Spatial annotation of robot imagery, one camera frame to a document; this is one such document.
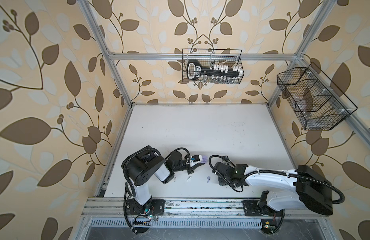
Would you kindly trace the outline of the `purple round charging case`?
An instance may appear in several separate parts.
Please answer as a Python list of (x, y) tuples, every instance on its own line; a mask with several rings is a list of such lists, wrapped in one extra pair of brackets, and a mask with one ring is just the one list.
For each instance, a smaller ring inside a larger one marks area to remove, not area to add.
[(201, 163), (208, 163), (208, 157), (207, 156), (202, 156)]

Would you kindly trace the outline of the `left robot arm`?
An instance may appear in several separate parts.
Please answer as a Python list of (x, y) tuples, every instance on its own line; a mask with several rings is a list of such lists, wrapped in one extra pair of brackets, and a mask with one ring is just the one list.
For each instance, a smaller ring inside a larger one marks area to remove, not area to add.
[(175, 173), (185, 171), (191, 175), (205, 163), (205, 156), (192, 156), (186, 148), (177, 148), (163, 157), (157, 149), (146, 146), (128, 156), (122, 163), (126, 192), (138, 205), (145, 206), (152, 199), (148, 185), (152, 176), (163, 184), (168, 184), (175, 178)]

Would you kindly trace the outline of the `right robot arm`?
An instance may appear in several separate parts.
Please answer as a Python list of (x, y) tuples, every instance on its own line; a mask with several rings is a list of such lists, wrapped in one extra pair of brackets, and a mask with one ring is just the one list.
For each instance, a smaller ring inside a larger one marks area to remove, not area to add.
[(221, 186), (241, 193), (244, 187), (263, 186), (258, 210), (279, 212), (306, 208), (314, 213), (331, 216), (333, 206), (342, 204), (345, 195), (325, 177), (308, 166), (291, 170), (261, 169), (247, 164), (233, 164), (228, 156), (212, 155), (208, 159), (212, 173)]

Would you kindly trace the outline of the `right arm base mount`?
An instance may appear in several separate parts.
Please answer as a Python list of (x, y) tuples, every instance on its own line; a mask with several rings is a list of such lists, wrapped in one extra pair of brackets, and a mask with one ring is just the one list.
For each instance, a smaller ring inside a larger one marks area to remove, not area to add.
[(275, 211), (261, 200), (245, 200), (242, 202), (246, 217), (267, 217), (261, 220), (261, 231), (265, 235), (275, 235), (279, 232), (285, 218), (285, 210)]

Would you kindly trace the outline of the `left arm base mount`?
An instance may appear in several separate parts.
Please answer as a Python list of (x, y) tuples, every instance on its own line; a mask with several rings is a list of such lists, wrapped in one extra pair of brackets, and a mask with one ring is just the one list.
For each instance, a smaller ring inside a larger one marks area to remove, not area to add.
[(134, 234), (145, 233), (164, 214), (165, 200), (148, 200), (140, 205), (135, 199), (124, 199), (123, 213), (127, 226)]

